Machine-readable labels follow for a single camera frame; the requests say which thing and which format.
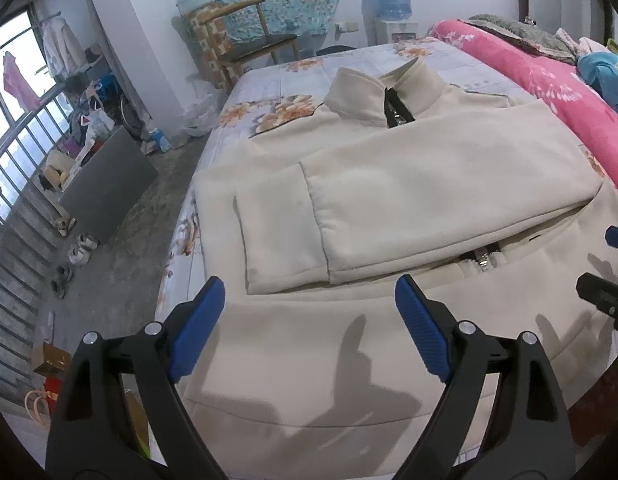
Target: cardboard box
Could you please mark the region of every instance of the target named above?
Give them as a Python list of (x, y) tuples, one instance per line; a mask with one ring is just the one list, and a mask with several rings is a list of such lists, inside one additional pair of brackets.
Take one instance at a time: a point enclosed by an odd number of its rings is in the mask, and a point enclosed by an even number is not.
[(127, 390), (124, 396), (126, 397), (131, 424), (134, 427), (140, 449), (147, 458), (151, 458), (149, 454), (149, 421), (147, 420), (146, 413), (144, 413), (144, 408), (138, 402), (138, 399), (135, 398), (133, 392)]
[(71, 365), (71, 354), (49, 343), (42, 343), (32, 349), (31, 365), (36, 374), (61, 378)]

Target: jacket collar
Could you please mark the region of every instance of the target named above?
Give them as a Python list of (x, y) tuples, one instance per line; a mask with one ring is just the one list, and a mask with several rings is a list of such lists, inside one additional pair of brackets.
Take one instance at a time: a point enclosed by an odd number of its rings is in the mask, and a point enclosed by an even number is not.
[(324, 99), (330, 110), (374, 123), (386, 124), (384, 89), (393, 88), (414, 117), (442, 95), (447, 84), (419, 57), (378, 78), (340, 68)]

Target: white plastic bag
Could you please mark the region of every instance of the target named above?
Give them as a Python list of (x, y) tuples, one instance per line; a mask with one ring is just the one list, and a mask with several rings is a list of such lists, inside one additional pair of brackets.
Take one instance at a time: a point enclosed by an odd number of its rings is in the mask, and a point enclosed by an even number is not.
[(111, 130), (116, 126), (116, 122), (102, 108), (92, 111), (88, 119), (86, 140), (94, 138), (107, 140), (111, 136)]
[(203, 85), (200, 94), (204, 98), (189, 107), (180, 128), (180, 131), (191, 137), (205, 136), (218, 125), (220, 110), (227, 99), (224, 91), (216, 89), (208, 81), (200, 84)]

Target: window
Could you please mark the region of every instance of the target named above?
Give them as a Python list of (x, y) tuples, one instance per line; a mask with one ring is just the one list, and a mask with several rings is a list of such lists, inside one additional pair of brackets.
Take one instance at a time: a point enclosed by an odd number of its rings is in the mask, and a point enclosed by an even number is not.
[(0, 26), (0, 137), (25, 114), (18, 100), (4, 91), (2, 63), (6, 52), (16, 58), (20, 72), (36, 94), (42, 96), (55, 85), (42, 55), (39, 31), (32, 28), (36, 21), (32, 6), (25, 6)]

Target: chair seat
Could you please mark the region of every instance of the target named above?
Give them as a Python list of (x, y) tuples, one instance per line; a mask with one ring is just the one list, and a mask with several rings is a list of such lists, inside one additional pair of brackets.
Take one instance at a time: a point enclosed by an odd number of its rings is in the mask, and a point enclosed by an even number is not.
[(268, 54), (274, 50), (272, 47), (283, 46), (295, 39), (297, 39), (295, 34), (271, 34), (246, 43), (235, 43), (233, 49), (218, 56), (218, 62), (223, 65), (247, 62)]

